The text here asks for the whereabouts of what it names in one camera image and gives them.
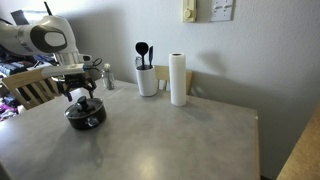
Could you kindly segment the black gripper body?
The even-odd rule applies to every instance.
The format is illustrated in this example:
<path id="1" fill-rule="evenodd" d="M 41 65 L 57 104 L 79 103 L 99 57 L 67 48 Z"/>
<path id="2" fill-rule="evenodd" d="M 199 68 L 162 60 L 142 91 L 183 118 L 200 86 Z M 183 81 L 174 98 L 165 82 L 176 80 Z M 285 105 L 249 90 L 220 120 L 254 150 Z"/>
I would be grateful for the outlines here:
<path id="1" fill-rule="evenodd" d="M 91 84 L 93 82 L 94 81 L 90 76 L 87 76 L 84 73 L 80 73 L 80 74 L 60 76 L 56 81 L 56 84 L 57 84 L 58 91 L 63 92 L 63 90 L 66 90 L 67 88 L 69 88 L 69 91 L 72 91 L 77 88 L 86 89 L 86 85 L 89 83 Z"/>

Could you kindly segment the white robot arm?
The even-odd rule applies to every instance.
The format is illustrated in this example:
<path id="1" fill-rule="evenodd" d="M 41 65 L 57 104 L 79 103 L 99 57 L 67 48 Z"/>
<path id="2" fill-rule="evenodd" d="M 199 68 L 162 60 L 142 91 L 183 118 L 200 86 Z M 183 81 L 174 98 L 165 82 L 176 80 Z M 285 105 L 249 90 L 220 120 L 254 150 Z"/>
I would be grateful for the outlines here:
<path id="1" fill-rule="evenodd" d="M 62 77 L 67 88 L 60 89 L 69 101 L 72 100 L 71 88 L 84 88 L 93 97 L 96 84 L 85 76 L 90 69 L 91 55 L 81 54 L 69 22 L 55 15 L 46 15 L 32 25 L 11 25 L 0 23 L 0 45 L 14 55 L 33 56 L 53 54 L 57 65 L 47 66 L 42 75 Z"/>

